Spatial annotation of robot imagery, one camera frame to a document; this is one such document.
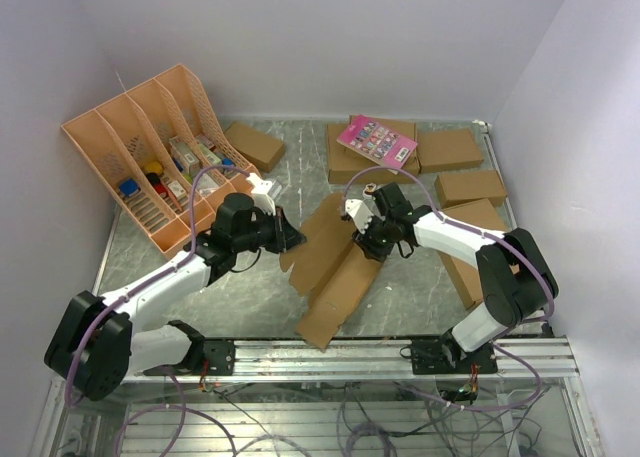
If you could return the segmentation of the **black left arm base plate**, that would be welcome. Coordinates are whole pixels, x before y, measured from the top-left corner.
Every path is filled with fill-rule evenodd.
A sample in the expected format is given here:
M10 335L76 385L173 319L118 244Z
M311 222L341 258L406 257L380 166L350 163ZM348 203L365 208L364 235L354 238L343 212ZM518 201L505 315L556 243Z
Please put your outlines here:
M162 367L171 369L176 375L231 376L236 357L233 340L205 338L192 343L186 356L176 364L163 363L143 372L144 375L159 375Z

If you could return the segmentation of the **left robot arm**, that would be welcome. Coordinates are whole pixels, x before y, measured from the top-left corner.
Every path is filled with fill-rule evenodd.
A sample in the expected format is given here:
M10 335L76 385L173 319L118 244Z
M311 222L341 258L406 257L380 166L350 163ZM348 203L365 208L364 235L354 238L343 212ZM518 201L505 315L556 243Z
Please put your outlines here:
M282 254L305 241L280 206L267 212L249 195L231 193L211 226L160 268L101 296L74 296L44 363L65 378L67 394L78 391L91 401L107 397L126 376L160 366L198 372L211 360L200 332L178 320L155 330L147 323L179 298L234 272L239 254Z

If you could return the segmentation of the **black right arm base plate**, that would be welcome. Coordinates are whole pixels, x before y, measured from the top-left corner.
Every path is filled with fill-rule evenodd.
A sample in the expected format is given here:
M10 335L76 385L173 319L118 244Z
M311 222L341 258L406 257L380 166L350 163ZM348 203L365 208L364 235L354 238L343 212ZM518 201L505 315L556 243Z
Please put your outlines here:
M444 342L428 336L413 339L408 345L408 358L414 375L495 374L498 371L494 348L490 343L473 352L458 349L452 341Z

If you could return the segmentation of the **cardboard box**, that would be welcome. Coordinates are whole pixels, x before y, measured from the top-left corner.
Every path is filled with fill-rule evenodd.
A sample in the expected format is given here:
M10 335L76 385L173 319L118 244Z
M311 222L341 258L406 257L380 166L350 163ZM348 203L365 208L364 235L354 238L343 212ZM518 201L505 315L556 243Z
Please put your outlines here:
M353 242L355 226L341 219L341 204L340 193L326 197L300 228L306 242L279 257L289 284L307 298L295 331L318 349L356 311L382 268Z

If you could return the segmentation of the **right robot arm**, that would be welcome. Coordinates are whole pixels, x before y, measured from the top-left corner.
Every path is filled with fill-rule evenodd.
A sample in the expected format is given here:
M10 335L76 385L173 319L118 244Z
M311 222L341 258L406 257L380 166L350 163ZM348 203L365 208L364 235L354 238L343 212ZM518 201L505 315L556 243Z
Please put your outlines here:
M395 183L373 193L372 212L365 201L345 198L341 218L352 221L354 243L366 258L383 262L393 249L408 258L418 247L458 259L478 271L483 302L437 340L433 350L416 350L425 362L465 371L476 352L490 341L554 309L556 280L532 234L485 229L455 219L428 205L415 207Z

